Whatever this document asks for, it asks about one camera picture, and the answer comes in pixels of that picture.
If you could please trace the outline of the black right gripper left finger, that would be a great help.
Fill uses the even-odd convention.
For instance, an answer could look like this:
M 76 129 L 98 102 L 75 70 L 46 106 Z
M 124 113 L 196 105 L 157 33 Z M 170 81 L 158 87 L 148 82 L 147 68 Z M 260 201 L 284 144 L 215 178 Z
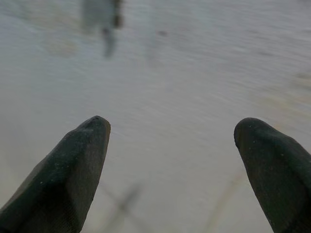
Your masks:
M 0 233 L 80 233 L 110 131 L 106 119 L 93 116 L 68 132 L 0 208 Z

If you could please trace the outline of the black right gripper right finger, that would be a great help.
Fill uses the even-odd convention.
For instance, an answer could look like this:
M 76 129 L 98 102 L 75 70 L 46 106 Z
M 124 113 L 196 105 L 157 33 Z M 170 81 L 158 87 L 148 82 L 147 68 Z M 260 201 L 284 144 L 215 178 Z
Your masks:
M 311 154 L 292 137 L 248 117 L 234 141 L 274 233 L 311 233 Z

